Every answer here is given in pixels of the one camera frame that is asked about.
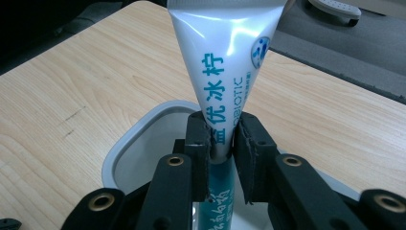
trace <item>mounting hole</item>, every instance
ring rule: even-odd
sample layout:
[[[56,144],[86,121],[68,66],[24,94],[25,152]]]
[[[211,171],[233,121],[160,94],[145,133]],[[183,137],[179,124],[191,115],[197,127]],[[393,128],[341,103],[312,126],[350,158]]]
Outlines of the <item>mounting hole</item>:
[[[302,161],[293,156],[286,156],[283,159],[284,164],[288,166],[298,167],[302,165]]]
[[[342,219],[332,218],[329,223],[335,230],[350,230],[349,226]]]
[[[114,196],[109,193],[95,195],[89,201],[89,209],[94,212],[103,211],[109,208],[114,203]]]
[[[182,157],[172,156],[168,158],[167,162],[170,166],[180,166],[183,164],[184,160]]]
[[[153,222],[153,228],[156,230],[166,230],[170,227],[170,219],[166,217],[160,217]]]
[[[382,208],[394,213],[405,213],[406,205],[389,195],[376,195],[373,200]]]

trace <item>blue logo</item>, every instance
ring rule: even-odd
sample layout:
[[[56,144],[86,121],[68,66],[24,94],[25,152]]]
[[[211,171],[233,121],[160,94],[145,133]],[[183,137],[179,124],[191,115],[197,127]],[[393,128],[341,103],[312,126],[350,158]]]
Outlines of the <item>blue logo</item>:
[[[259,38],[253,45],[251,50],[251,60],[254,66],[258,69],[265,59],[266,52],[269,49],[270,39],[268,37]]]

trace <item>black machine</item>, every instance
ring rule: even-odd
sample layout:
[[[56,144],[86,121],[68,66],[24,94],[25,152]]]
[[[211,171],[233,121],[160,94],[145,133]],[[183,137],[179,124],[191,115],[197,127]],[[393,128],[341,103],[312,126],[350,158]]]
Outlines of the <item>black machine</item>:
[[[99,189],[85,196],[62,229],[192,229],[192,203],[208,195],[211,129],[201,112],[185,140],[161,158],[153,179],[125,195]],[[242,113],[232,147],[246,203],[268,203],[276,230],[406,229],[406,199],[367,190],[360,200],[332,191],[300,156],[280,154],[257,117]]]

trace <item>white tube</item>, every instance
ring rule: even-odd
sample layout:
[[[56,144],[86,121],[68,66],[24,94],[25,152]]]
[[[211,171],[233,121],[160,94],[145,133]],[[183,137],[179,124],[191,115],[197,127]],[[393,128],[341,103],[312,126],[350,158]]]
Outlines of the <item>white tube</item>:
[[[215,141],[212,163],[227,160],[233,132],[286,0],[169,0],[194,92]]]

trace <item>wood grain surface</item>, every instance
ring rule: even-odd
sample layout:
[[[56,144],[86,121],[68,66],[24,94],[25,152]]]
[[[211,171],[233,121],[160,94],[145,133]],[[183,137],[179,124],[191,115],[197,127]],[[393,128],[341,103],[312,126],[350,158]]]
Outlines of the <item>wood grain surface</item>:
[[[356,191],[406,196],[406,106],[268,52],[245,111]],[[153,107],[196,102],[166,9],[137,2],[0,77],[0,218],[58,229]]]

